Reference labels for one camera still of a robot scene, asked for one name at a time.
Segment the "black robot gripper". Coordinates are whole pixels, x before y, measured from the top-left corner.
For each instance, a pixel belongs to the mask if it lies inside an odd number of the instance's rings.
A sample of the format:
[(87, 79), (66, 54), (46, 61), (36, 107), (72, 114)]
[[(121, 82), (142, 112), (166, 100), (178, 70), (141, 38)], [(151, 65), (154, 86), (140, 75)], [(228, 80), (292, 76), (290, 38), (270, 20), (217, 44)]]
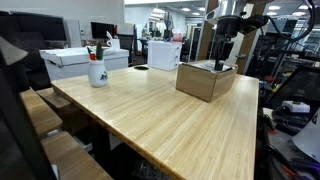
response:
[(233, 48), (234, 42), (230, 37), (217, 36), (214, 41), (212, 58), (215, 61), (214, 70), (221, 71), (225, 61)]

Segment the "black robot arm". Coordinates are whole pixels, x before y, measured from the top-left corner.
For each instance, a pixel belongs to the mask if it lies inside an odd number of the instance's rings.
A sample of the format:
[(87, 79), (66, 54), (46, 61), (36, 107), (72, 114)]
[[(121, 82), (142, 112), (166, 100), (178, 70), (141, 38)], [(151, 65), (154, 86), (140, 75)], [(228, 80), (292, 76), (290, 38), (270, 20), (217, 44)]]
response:
[(303, 0), (309, 11), (310, 20), (306, 31), (300, 36), (289, 38), (281, 33), (275, 21), (268, 15), (252, 15), (244, 18), (246, 12), (244, 7), (247, 4), (267, 4), (273, 0), (218, 0), (218, 6), (205, 15), (205, 21), (216, 25), (214, 35), (213, 60), (214, 70), (222, 71), (224, 61), (229, 58), (234, 42), (233, 38), (238, 33), (246, 35), (252, 31), (262, 28), (268, 22), (271, 22), (276, 32), (290, 43), (306, 37), (313, 29), (316, 19), (316, 7), (313, 0)]

